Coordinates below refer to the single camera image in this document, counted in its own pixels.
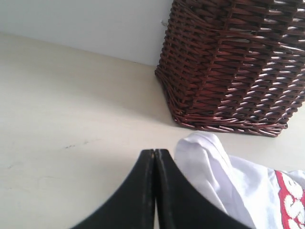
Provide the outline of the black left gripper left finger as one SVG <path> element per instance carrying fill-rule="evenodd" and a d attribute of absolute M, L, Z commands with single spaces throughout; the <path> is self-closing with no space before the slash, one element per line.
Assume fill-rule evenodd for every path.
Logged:
<path fill-rule="evenodd" d="M 75 229 L 153 229 L 155 214 L 154 151 L 143 150 L 127 178 Z"/>

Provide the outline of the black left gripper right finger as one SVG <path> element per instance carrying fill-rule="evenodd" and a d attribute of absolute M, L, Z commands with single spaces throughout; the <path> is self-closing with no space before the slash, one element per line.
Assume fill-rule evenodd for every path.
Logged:
<path fill-rule="evenodd" d="M 155 197 L 161 229 L 247 229 L 203 197 L 166 149 L 156 149 Z"/>

